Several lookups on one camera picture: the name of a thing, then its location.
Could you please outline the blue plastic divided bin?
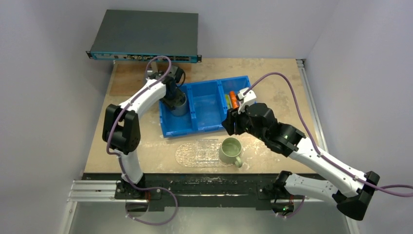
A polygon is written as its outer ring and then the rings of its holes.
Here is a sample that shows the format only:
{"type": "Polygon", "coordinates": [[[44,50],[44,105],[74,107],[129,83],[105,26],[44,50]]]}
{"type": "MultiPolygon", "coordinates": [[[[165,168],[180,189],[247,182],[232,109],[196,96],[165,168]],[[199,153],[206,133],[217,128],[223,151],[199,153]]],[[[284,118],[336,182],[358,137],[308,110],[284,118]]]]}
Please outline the blue plastic divided bin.
{"type": "Polygon", "coordinates": [[[226,95],[250,87],[248,76],[186,83],[181,87],[188,101],[188,112],[174,116],[159,102],[159,119],[164,138],[223,130],[228,110],[226,95]]]}

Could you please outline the clear textured oval tray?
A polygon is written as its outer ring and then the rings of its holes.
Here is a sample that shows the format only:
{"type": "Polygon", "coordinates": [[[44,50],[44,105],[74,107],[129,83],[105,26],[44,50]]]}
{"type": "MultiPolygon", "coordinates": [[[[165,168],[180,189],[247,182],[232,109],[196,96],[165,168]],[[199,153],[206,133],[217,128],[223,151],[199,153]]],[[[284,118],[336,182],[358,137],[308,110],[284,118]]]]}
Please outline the clear textured oval tray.
{"type": "MultiPolygon", "coordinates": [[[[196,167],[194,166],[194,163],[193,163],[194,153],[195,153],[195,142],[184,143],[180,145],[175,151],[175,159],[178,162],[178,164],[183,167],[196,167]]],[[[231,166],[234,166],[234,165],[223,163],[220,160],[219,166],[216,166],[216,167],[220,168],[220,167],[231,167],[231,166]]]]}

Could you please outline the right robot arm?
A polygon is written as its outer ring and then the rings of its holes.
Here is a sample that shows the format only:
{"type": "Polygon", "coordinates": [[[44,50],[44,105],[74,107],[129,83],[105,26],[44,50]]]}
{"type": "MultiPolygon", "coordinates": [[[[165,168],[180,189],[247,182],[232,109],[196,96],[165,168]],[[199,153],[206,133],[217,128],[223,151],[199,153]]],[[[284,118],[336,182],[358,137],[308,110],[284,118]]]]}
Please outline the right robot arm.
{"type": "Polygon", "coordinates": [[[300,162],[323,179],[302,177],[281,171],[274,184],[279,198],[302,195],[335,204],[345,216],[362,221],[374,195],[380,177],[373,171],[356,170],[324,150],[314,146],[309,137],[296,127],[278,122],[273,111],[264,103],[247,106],[239,113],[229,109],[222,126],[231,135],[248,133],[261,140],[270,151],[300,162]]]}

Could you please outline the grey mug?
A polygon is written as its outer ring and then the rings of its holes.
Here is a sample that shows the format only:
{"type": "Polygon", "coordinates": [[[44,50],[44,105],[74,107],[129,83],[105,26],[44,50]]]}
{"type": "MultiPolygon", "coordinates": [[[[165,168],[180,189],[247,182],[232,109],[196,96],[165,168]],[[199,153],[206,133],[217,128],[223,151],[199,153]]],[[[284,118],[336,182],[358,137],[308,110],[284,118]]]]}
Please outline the grey mug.
{"type": "Polygon", "coordinates": [[[170,111],[173,116],[184,116],[189,110],[189,105],[186,96],[183,96],[170,111]]]}

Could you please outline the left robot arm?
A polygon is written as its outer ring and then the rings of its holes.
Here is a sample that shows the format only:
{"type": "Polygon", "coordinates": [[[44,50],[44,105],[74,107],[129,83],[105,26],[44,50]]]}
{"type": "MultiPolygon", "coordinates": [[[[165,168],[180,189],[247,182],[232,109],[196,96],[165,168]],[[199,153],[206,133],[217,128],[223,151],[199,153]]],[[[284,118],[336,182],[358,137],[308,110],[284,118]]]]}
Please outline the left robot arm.
{"type": "Polygon", "coordinates": [[[129,183],[126,193],[132,199],[145,194],[145,186],[139,182],[143,172],[136,155],[141,139],[139,120],[158,101],[174,116],[185,115],[189,110],[188,99],[180,90],[185,79],[185,71],[173,65],[165,72],[151,74],[138,92],[118,105],[108,105],[105,110],[102,138],[107,143],[107,153],[118,158],[121,177],[129,183]]]}

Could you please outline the light green mug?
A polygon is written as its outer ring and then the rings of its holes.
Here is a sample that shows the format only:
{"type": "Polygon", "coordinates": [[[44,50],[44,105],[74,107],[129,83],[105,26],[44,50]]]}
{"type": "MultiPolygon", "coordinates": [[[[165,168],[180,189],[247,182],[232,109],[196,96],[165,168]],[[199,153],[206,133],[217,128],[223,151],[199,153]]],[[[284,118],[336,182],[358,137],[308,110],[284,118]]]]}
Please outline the light green mug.
{"type": "Polygon", "coordinates": [[[234,164],[237,168],[243,165],[241,159],[242,145],[233,137],[228,137],[221,143],[219,148],[219,159],[226,164],[234,164]]]}

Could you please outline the clear plastic holder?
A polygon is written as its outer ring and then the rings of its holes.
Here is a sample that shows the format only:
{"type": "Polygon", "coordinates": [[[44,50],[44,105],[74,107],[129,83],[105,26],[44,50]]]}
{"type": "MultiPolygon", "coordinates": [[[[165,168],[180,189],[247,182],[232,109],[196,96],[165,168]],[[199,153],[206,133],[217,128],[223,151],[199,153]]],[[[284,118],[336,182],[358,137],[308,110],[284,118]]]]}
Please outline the clear plastic holder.
{"type": "Polygon", "coordinates": [[[198,139],[195,141],[193,163],[196,167],[216,167],[220,164],[220,143],[218,139],[198,139]]]}

